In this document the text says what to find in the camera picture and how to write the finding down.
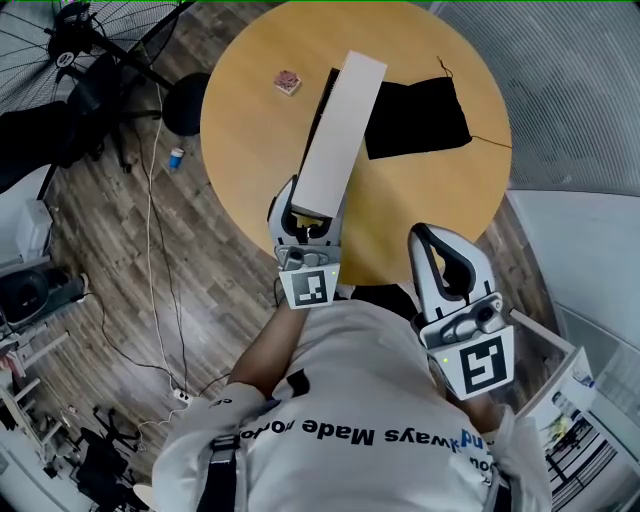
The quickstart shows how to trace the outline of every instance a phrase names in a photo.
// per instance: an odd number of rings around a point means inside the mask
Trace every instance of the standing fan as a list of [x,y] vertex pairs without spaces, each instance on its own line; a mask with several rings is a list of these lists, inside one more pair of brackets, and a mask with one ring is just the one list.
[[188,5],[179,1],[1,4],[0,115],[66,101],[104,53],[169,89],[171,84],[134,53],[175,23]]

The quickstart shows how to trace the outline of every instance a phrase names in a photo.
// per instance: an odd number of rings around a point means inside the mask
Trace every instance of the wooden floor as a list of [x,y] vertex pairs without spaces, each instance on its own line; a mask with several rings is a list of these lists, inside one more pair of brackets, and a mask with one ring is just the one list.
[[[226,45],[272,5],[193,5],[182,15],[156,70],[172,81],[194,71],[211,71]],[[138,90],[134,103],[155,108],[154,86]],[[137,127],[148,168],[156,124],[140,120]],[[124,135],[128,158],[134,164],[130,175],[120,171],[109,140],[98,162],[85,159],[55,175],[46,195],[55,222],[52,251],[58,264],[89,275],[91,290],[105,304],[105,330],[112,342],[137,361],[162,365],[149,299],[147,183],[135,135],[130,130]],[[167,170],[168,154],[178,145],[186,155],[180,170],[171,174]],[[198,137],[179,140],[162,131],[153,190],[179,303],[188,391],[198,393],[211,379],[230,370],[270,317],[276,265],[236,229],[222,209],[202,164]],[[167,361],[176,376],[174,386],[182,387],[184,370],[176,313],[155,223],[151,241],[160,332]],[[507,311],[514,305],[555,329],[531,249],[506,200],[479,245],[495,265]],[[171,410],[181,408],[170,394],[167,375],[138,368],[109,347],[101,332],[101,320],[94,296],[59,313],[50,322],[52,329],[46,338],[69,330],[71,339],[33,368],[34,375],[43,381],[38,390],[40,405],[57,418],[64,413],[72,424],[73,436],[83,426],[96,429],[91,418],[95,405],[115,407],[130,422],[130,428],[144,421],[166,420]],[[536,342],[522,332],[517,353],[517,382],[505,393],[516,407],[546,378]],[[222,382],[212,385],[205,396],[213,396]],[[71,414],[69,406],[78,414]],[[147,450],[132,455],[130,461],[143,475],[150,474],[169,428],[166,424],[142,427]]]

